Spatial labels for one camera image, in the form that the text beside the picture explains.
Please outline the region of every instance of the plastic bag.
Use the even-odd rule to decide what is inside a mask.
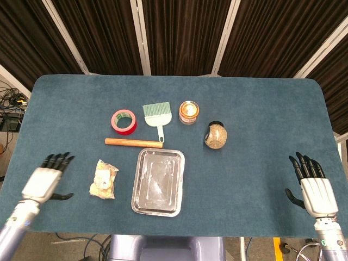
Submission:
[[[91,184],[89,193],[104,200],[114,199],[114,180],[118,168],[103,162],[101,159],[97,163],[94,181]]]

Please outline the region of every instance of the metal tray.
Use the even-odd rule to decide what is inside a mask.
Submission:
[[[180,151],[144,148],[136,165],[132,209],[155,216],[179,214],[184,167]]]

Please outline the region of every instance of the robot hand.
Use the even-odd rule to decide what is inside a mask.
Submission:
[[[74,158],[74,156],[66,158],[68,155],[69,152],[49,155],[29,178],[26,186],[22,190],[23,199],[33,200],[42,204],[49,199],[67,200],[71,198],[74,195],[73,193],[67,195],[53,193],[64,170]]]
[[[335,195],[320,164],[308,156],[302,156],[299,152],[296,152],[296,155],[301,166],[292,156],[289,156],[289,159],[299,180],[303,201],[296,199],[289,189],[285,190],[287,197],[295,205],[305,208],[312,217],[335,218],[338,212]]]
[[[49,155],[29,178],[22,190],[23,200],[18,203],[0,232],[0,261],[9,261],[14,255],[25,233],[38,215],[39,206],[47,200],[67,200],[74,194],[65,196],[53,193],[58,182],[74,158],[68,152]]]
[[[301,186],[303,201],[294,197],[289,189],[285,193],[290,201],[316,218],[315,231],[320,240],[326,261],[348,261],[348,247],[341,228],[336,222],[338,207],[330,181],[320,164],[296,152],[300,164],[289,156]]]

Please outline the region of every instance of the green bristle brush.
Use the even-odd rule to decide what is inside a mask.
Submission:
[[[164,142],[163,126],[172,119],[169,102],[143,105],[142,108],[146,123],[151,127],[157,127],[159,141]]]

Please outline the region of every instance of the wooden rolling pin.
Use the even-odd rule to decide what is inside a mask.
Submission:
[[[106,145],[119,145],[119,146],[133,146],[133,147],[144,147],[144,148],[162,148],[163,143],[152,140],[127,140],[127,139],[113,139],[106,138]]]

